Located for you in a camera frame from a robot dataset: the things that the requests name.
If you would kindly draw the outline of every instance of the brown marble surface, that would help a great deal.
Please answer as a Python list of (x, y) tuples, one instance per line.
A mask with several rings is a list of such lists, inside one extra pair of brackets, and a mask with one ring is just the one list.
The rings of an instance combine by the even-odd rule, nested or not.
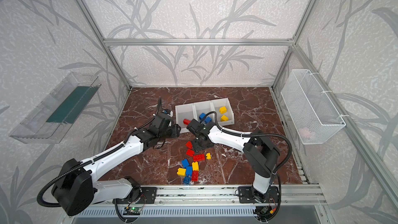
[[(176, 87), (176, 88), (133, 88), (117, 122), (108, 148), (123, 141), (134, 127), (145, 123), (156, 110), (158, 97), (162, 97), (163, 109), (175, 111), (176, 105), (217, 98), (229, 98), (235, 115), (235, 124), (226, 126), (239, 131), (253, 131), (284, 135), (281, 121), (267, 87)], [(177, 169), (185, 158), (192, 163), (192, 157), (185, 154), (185, 144), (192, 140), (191, 133), (178, 138), (166, 139), (161, 149), (148, 149), (115, 167), (101, 180), (114, 180), (131, 176), (141, 185), (182, 184), (183, 178), (177, 176)], [(278, 138), (271, 140), (281, 150), (279, 162), (287, 152), (287, 145)], [(212, 159), (199, 162), (199, 181), (195, 184), (251, 184), (254, 171), (245, 155), (231, 147), (216, 144), (196, 154), (210, 152)], [(284, 184), (301, 184), (301, 178), (294, 159), (278, 171)]]

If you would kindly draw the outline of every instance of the leaf pattern wallpaper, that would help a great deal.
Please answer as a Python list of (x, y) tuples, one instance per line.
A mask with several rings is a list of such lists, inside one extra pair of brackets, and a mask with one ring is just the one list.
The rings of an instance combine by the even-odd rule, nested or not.
[[(39, 206), (38, 191), (65, 161), (106, 146), (127, 87), (73, 0), (0, 0), (0, 42), (0, 222), (53, 223), (63, 210)], [(102, 86), (61, 143), (9, 137), (70, 72), (98, 75)]]
[[(309, 0), (85, 1), (106, 38), (246, 39), (292, 38)], [(270, 74), (278, 72), (286, 50), (277, 46), (112, 47), (136, 86), (272, 85)]]
[[(320, 0), (298, 43), (398, 179), (397, 13), (396, 0)], [(289, 71), (301, 68), (293, 57), (277, 92)], [(295, 142), (337, 223), (398, 223), (397, 212), (344, 131), (322, 145), (303, 146), (297, 136)]]

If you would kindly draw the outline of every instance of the mesh basket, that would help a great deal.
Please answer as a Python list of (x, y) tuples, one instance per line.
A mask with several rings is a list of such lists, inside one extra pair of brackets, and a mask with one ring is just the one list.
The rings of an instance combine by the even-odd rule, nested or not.
[(346, 126), (308, 69), (293, 69), (281, 94), (303, 144), (322, 144)]

